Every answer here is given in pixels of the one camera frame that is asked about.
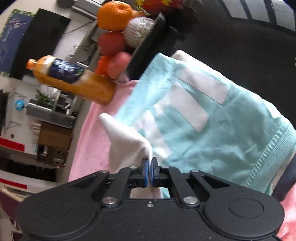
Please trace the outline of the pink towel table cover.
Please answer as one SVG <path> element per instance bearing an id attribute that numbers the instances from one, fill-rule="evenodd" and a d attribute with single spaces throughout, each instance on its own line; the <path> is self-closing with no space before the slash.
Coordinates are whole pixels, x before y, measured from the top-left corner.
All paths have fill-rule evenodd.
<path id="1" fill-rule="evenodd" d="M 101 113 L 115 115 L 131 95 L 137 81 L 128 81 L 116 86 L 114 97 L 107 106 L 93 102 L 80 130 L 69 181 L 73 181 L 102 169 L 109 169 L 111 142 L 99 118 Z M 287 166 L 276 175 L 276 198 L 281 200 L 285 218 L 278 237 L 281 240 L 295 240 L 295 153 Z"/>

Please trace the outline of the folded teal white garment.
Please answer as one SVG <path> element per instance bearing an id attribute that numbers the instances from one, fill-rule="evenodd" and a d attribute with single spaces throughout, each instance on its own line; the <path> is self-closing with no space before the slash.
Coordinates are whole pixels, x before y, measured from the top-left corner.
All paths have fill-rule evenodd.
<path id="1" fill-rule="evenodd" d="M 115 118 L 151 143 L 160 165 L 265 194 L 295 154 L 295 129 L 272 103 L 181 50 L 154 57 Z"/>

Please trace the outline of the pink apple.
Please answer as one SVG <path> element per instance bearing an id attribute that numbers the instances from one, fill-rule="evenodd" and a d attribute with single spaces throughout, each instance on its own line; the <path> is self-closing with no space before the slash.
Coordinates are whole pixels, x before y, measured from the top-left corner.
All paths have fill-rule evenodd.
<path id="1" fill-rule="evenodd" d="M 128 63 L 131 60 L 131 55 L 127 52 L 118 52 L 116 53 L 109 61 L 107 65 L 107 76 L 110 79 L 116 80 L 126 68 Z"/>

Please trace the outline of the potted green plant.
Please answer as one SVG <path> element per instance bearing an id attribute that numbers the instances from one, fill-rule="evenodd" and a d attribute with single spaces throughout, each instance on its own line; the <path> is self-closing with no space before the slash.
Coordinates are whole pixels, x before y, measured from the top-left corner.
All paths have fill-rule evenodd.
<path id="1" fill-rule="evenodd" d="M 40 105 L 46 105 L 46 106 L 53 106 L 54 105 L 54 101 L 51 99 L 51 97 L 49 97 L 48 95 L 46 95 L 45 93 L 36 90 L 37 94 L 35 95 L 36 101 L 38 102 L 38 104 Z"/>

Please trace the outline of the blue globe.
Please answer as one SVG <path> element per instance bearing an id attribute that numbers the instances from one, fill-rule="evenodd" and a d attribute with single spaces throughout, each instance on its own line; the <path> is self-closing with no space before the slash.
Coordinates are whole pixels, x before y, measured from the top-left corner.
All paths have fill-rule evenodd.
<path id="1" fill-rule="evenodd" d="M 15 109 L 17 111 L 22 111 L 24 108 L 26 108 L 25 102 L 23 100 L 17 100 L 15 102 Z"/>

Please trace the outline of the red apple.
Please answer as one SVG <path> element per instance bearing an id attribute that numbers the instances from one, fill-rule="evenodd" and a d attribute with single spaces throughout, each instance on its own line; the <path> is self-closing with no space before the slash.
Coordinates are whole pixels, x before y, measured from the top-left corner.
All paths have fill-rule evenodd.
<path id="1" fill-rule="evenodd" d="M 102 55 L 113 56 L 126 48 L 125 36 L 121 32 L 103 33 L 98 38 L 97 45 Z"/>

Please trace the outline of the black fruit tray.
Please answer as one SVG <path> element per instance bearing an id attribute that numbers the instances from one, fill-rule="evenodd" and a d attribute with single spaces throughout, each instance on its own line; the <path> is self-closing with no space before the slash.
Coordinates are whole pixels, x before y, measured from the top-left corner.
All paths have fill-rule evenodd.
<path id="1" fill-rule="evenodd" d="M 166 22 L 162 14 L 159 14 L 154 26 L 137 46 L 125 69 L 128 80 L 138 80 L 158 53 L 171 55 L 178 37 L 179 32 Z"/>

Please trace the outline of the netted white fruit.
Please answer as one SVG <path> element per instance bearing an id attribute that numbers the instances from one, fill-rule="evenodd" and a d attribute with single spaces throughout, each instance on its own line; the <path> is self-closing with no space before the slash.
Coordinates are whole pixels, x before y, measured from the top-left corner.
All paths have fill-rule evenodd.
<path id="1" fill-rule="evenodd" d="M 123 31 L 125 42 L 128 46 L 136 48 L 151 31 L 154 20 L 147 17 L 137 17 L 128 22 Z"/>

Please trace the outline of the orange fruit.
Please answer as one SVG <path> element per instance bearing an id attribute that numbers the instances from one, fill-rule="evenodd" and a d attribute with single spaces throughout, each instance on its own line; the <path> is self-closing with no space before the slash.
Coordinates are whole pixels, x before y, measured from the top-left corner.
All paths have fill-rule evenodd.
<path id="1" fill-rule="evenodd" d="M 98 9 L 97 25 L 107 31 L 122 32 L 132 19 L 132 7 L 122 1 L 110 1 Z"/>

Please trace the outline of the black wall television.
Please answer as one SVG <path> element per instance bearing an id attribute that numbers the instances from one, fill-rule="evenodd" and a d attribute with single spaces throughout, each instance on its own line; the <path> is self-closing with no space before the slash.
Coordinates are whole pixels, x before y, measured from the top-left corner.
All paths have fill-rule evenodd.
<path id="1" fill-rule="evenodd" d="M 38 9 L 15 54 L 10 77 L 21 80 L 29 73 L 28 60 L 52 55 L 70 19 L 45 9 Z"/>

